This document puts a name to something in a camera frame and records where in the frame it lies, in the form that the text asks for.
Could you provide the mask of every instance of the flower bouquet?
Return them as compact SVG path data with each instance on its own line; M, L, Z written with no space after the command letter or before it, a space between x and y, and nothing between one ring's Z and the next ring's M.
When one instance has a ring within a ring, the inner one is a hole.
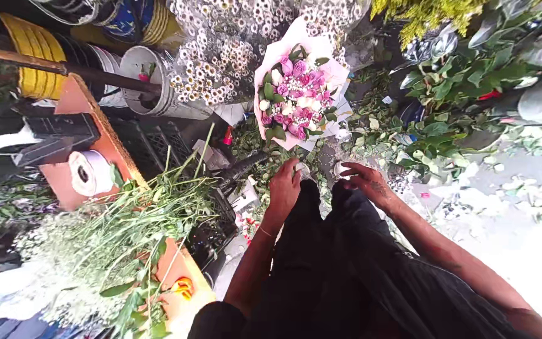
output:
M331 54L329 39L309 37L302 18L282 40L267 46L254 75L254 111L263 139L275 138L289 150L322 135L327 123L337 120L333 96L340 93L348 70Z

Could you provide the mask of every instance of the white rose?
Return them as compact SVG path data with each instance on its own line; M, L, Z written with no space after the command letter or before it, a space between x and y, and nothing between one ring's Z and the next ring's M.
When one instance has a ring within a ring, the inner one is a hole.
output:
M281 110L281 113L283 115L288 115L294 113L294 107L292 106L292 102L288 101L284 104L284 108Z
M296 105L301 108L305 108L305 107L308 107L308 101L309 101L309 98L307 98L306 96L301 96L300 98L296 100Z
M267 100L261 100L261 102L258 104L258 108L261 110L267 110L269 108L269 102Z
M315 63L317 59L318 59L317 53L315 52L309 53L309 55L306 57L306 63L312 65Z
M313 101L313 103L311 105L311 109L316 110L316 111L319 112L319 110L321 109L321 101L319 101L319 100Z
M284 82L284 77L281 75L281 73L279 73L279 71L277 69L274 69L271 72L271 83L275 87L277 87L277 86L279 86L279 84L281 84L283 82Z

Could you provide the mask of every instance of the paper towel roll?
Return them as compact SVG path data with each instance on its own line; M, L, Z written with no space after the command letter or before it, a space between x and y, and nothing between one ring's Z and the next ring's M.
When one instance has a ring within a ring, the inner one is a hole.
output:
M72 152L68 158L71 167L72 188L82 196L95 196L108 192L114 183L110 165L94 150Z

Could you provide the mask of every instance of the white bucket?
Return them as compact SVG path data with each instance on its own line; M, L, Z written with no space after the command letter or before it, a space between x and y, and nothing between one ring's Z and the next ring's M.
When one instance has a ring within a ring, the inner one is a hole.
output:
M119 66L118 61L116 58L120 59L119 56L110 53L109 51L103 50L100 47L89 45L95 53L98 55L99 61L102 64L102 68L104 69L104 72L108 73L119 73ZM113 92L118 87L112 86L107 84L104 88L104 94ZM126 107L125 99L123 98L122 91L118 91L117 93L113 95L104 96L99 101L100 106L108 106L108 107L117 107L117 108L123 108Z
M125 52L125 55L120 61L120 74L133 79L139 79L139 73L141 73L141 65L147 69L150 63L155 63L156 68L154 73L150 77L150 82L153 84L163 84L160 99L153 109L147 109L143 107L139 101L140 91L125 89L124 98L127 106L138 114L144 115L161 115L168 108L171 100L171 90L169 86L169 80L167 78L166 68L162 64L160 56L144 46L135 46Z

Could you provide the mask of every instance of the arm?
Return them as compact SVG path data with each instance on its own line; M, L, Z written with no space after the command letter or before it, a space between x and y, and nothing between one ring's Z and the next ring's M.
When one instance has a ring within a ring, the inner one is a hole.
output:
M380 172L355 163L344 163L343 166L351 169L342 175L353 175L350 181L394 220L418 253L457 275L476 293L498 305L514 328L542 338L541 316L501 276L403 203Z
M224 301L237 307L247 318L259 300L261 284L269 275L275 238L300 192L300 171L292 175L297 163L296 158L286 161L271 180L269 207L225 294Z

